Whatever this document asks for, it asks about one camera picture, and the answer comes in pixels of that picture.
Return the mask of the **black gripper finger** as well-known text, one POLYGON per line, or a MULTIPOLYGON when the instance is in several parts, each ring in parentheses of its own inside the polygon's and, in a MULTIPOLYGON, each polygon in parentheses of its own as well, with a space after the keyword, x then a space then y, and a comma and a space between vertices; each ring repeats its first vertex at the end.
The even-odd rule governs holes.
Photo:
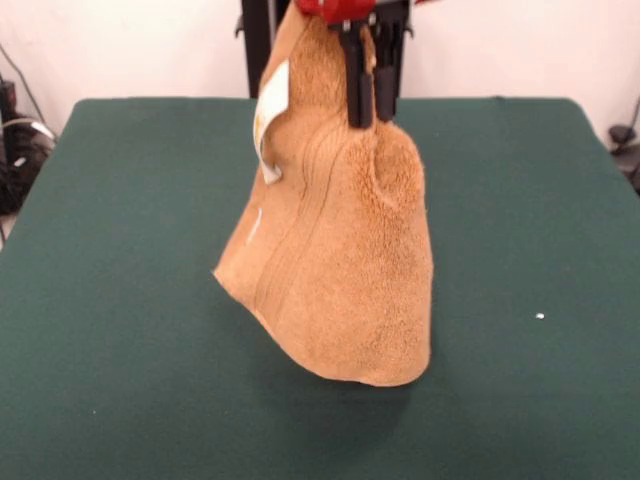
POLYGON ((379 15, 374 27, 374 44, 376 112, 379 120, 388 122, 395 117, 398 96, 399 27, 397 23, 379 15))
POLYGON ((373 121, 372 78, 366 71, 362 24, 343 22, 339 40, 345 57, 348 121, 352 128, 369 128, 373 121))

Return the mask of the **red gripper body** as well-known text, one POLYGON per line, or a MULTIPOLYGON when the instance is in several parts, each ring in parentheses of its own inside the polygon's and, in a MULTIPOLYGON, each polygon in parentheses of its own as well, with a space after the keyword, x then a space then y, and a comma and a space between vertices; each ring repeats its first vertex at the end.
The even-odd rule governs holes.
POLYGON ((321 17, 327 24, 341 24, 368 19, 377 8, 400 6, 411 9, 422 4, 415 1, 375 1, 375 0, 296 0, 298 9, 306 14, 321 17))

